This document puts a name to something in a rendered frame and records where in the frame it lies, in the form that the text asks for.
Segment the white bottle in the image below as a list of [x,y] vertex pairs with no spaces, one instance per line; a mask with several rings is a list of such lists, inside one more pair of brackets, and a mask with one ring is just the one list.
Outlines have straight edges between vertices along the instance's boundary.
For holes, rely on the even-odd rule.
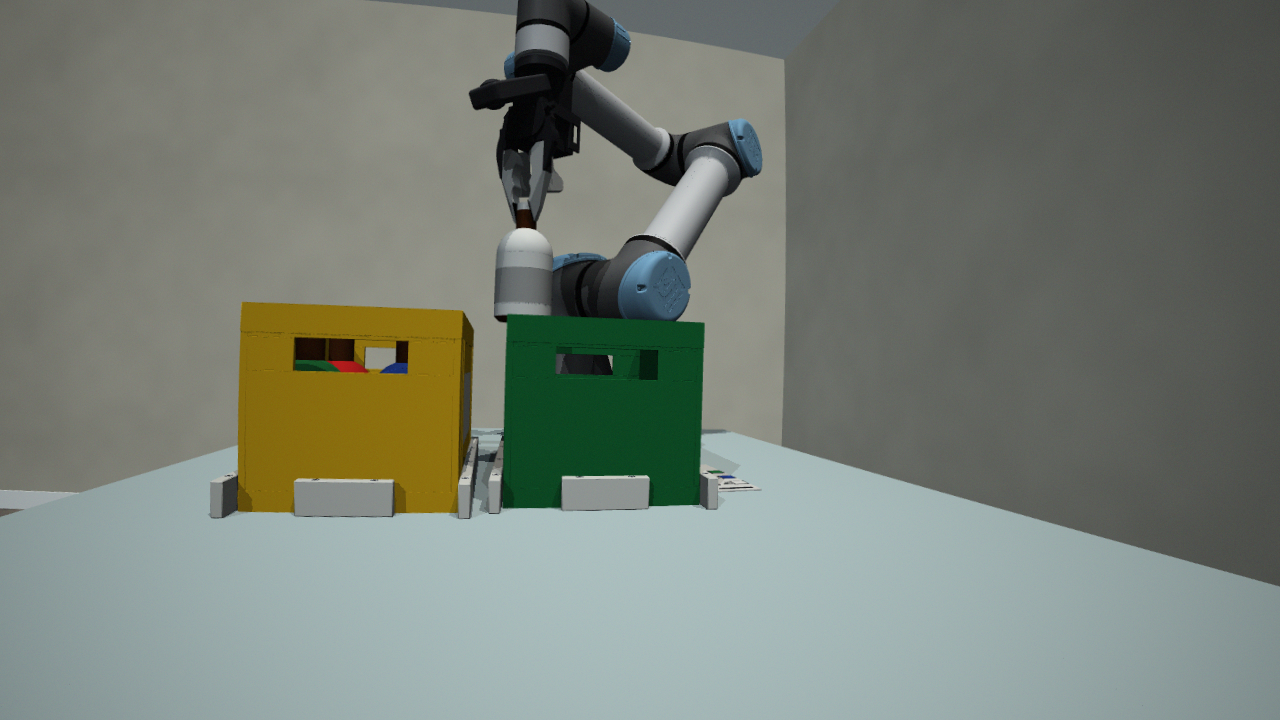
[[507,314],[550,315],[553,250],[536,231],[529,202],[517,204],[516,229],[497,249],[494,316],[507,323]]

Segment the yellow crate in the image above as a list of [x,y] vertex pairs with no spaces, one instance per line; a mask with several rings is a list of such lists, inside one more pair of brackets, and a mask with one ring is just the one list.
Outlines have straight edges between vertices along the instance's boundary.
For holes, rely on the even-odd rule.
[[[465,311],[242,302],[239,331],[238,512],[294,512],[298,478],[394,479],[396,512],[458,512],[474,373]],[[408,374],[294,372],[296,338],[326,340],[325,361],[329,340],[355,340],[364,368],[366,347],[410,341]]]

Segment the white paper pick list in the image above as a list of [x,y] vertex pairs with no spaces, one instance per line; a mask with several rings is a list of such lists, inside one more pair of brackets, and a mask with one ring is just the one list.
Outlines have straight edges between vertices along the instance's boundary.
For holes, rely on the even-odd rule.
[[718,492],[737,492],[737,491],[756,491],[756,489],[762,489],[762,488],[759,488],[756,486],[749,484],[745,480],[740,480],[736,477],[731,477],[730,474],[727,474],[724,471],[721,471],[721,470],[718,470],[716,468],[710,468],[707,464],[700,465],[700,468],[703,470],[705,470],[705,471],[709,471],[712,475],[719,478],[719,480],[718,480]]

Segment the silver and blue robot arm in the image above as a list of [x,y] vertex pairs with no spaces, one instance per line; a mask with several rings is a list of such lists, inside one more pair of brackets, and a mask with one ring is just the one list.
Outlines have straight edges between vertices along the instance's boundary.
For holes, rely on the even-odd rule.
[[468,91],[475,110],[548,94],[547,73],[515,78],[515,61],[532,54],[554,56],[573,82],[573,114],[634,158],[646,176],[676,186],[646,231],[627,240],[616,258],[553,258],[552,316],[677,322],[690,299],[689,254],[721,199],[762,170],[762,147],[748,120],[669,135],[582,70],[618,69],[630,45],[628,32],[585,0],[518,0],[506,79],[486,79]]

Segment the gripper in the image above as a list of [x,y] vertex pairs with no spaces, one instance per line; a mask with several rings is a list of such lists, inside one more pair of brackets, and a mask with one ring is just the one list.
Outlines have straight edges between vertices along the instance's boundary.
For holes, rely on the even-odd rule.
[[[497,165],[515,224],[518,197],[529,197],[532,222],[538,222],[547,193],[563,190],[553,159],[580,150],[581,118],[572,113],[573,82],[566,78],[564,63],[541,54],[515,61],[515,78],[544,73],[549,77],[550,92],[515,101],[506,113],[497,143]],[[573,143],[573,126],[577,127],[577,143]]]

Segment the dark green crate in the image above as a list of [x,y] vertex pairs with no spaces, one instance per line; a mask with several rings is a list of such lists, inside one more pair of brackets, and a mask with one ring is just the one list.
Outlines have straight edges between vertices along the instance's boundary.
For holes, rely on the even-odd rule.
[[[699,505],[705,323],[507,314],[503,509],[561,509],[561,477],[649,477]],[[613,355],[612,375],[556,354]]]

